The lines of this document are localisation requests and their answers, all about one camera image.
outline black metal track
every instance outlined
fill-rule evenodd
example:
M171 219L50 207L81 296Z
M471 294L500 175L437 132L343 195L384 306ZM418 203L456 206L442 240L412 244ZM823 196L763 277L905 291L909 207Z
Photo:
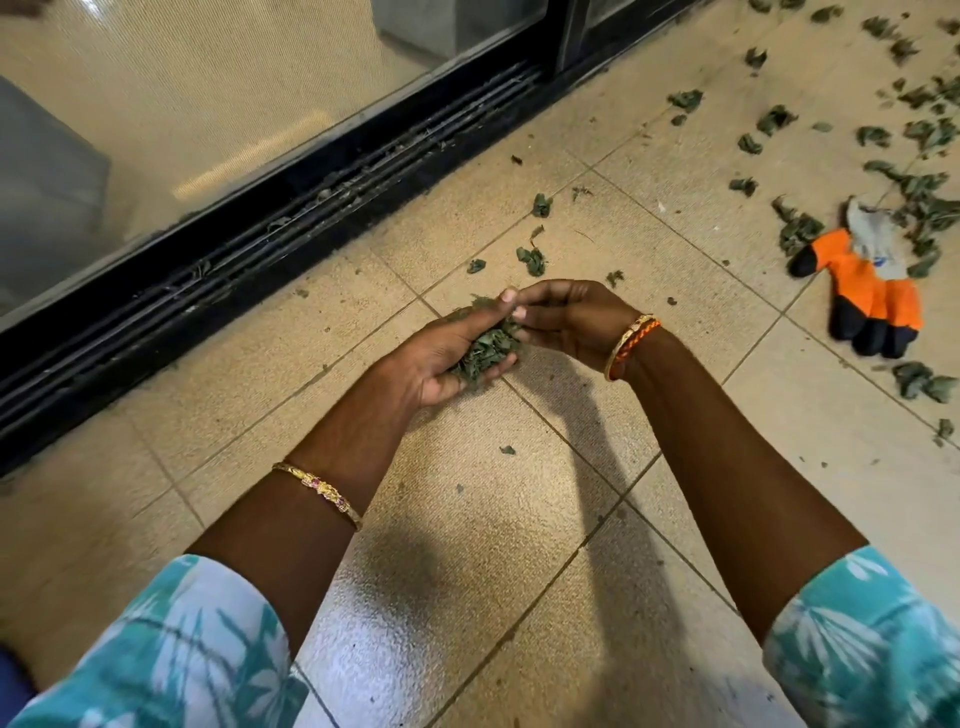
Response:
M677 6L676 13L689 4L674 0L669 7ZM590 55L553 75L556 47L544 46L543 38L559 43L565 8L552 4L541 24L183 221L0 333L0 474L435 184L666 19L660 9L629 36L589 43ZM540 58L528 49L538 38L546 51Z

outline glass panel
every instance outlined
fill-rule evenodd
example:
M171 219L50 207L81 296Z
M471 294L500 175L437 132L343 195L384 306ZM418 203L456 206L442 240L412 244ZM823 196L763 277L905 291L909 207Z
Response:
M0 0L0 316L546 3Z

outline gold bracelet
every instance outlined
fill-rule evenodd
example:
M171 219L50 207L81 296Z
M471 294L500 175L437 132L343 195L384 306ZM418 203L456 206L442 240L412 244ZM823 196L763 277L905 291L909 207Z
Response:
M305 485L307 488L312 491L316 491L319 495L333 503L334 507L336 507L338 511L353 521L353 526L358 531L363 526L363 519L360 518L360 514L353 510L353 506L349 504L347 499L341 496L337 489L325 480L320 480L317 476L311 473L306 473L300 468L295 468L287 463L274 463L274 470L289 473L303 483L303 485Z
M624 345L630 341L633 336L640 331L644 326L649 324L651 321L656 321L657 317L651 313L641 314L640 317L630 324L630 327L623 332L623 336L620 337L620 340L616 342L616 346L613 347L613 351L610 352L610 356L607 357L607 366L604 367L603 376L607 381L615 381L610 376L610 369L613 367L613 362L616 361L616 356L620 353L620 350L623 349Z

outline teal and white sleeve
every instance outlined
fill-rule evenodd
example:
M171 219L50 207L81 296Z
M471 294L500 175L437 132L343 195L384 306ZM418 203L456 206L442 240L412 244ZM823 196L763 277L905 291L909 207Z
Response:
M786 605L763 664L812 728L960 728L960 635L872 546Z
M216 561L181 556L11 728L290 726L307 690L260 592Z

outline right hand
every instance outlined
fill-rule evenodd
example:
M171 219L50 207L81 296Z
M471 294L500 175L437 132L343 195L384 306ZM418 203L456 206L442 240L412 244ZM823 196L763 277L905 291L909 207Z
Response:
M640 312L596 280L542 280L516 295L520 341L556 349L603 372Z

